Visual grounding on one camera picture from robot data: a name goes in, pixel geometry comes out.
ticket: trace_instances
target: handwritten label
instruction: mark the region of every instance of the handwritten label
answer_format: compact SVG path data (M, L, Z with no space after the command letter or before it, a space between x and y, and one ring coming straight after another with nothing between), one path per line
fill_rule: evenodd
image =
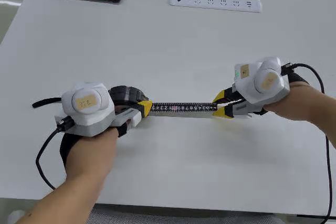
M84 110L95 105L97 105L97 99L94 94L76 99L76 106L79 110Z

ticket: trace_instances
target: wrist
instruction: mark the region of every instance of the wrist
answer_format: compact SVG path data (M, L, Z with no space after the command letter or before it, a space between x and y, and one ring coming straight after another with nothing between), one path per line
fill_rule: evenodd
M329 106L329 100L330 97L319 92L315 99L312 100L307 121L320 128L320 126L324 124L324 121L329 118L328 115L332 113L330 111L331 106Z

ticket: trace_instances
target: hand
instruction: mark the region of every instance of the hand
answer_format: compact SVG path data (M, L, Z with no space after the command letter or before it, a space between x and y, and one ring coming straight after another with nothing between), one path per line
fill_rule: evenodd
M117 138L116 128L109 128L94 137L81 138L67 157L67 180L85 175L103 181L112 169Z
M295 120L311 121L315 116L317 106L323 104L323 94L305 82L290 84L290 93L281 101L264 106L267 111Z

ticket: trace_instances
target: white power strip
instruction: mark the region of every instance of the white power strip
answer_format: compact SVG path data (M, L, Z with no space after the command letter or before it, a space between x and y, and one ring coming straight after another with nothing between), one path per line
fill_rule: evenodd
M260 0L170 0L170 5L260 13Z

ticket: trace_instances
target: wrist strap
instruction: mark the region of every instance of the wrist strap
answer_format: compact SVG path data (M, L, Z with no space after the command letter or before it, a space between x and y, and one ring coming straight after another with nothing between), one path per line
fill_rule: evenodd
M124 123L122 126L117 127L119 136L122 137L127 133L127 123ZM82 138L82 136L78 135L72 135L65 133L61 142L61 146L59 148L59 154L61 155L64 168L67 164L67 158L71 151L71 149L74 147L74 145Z

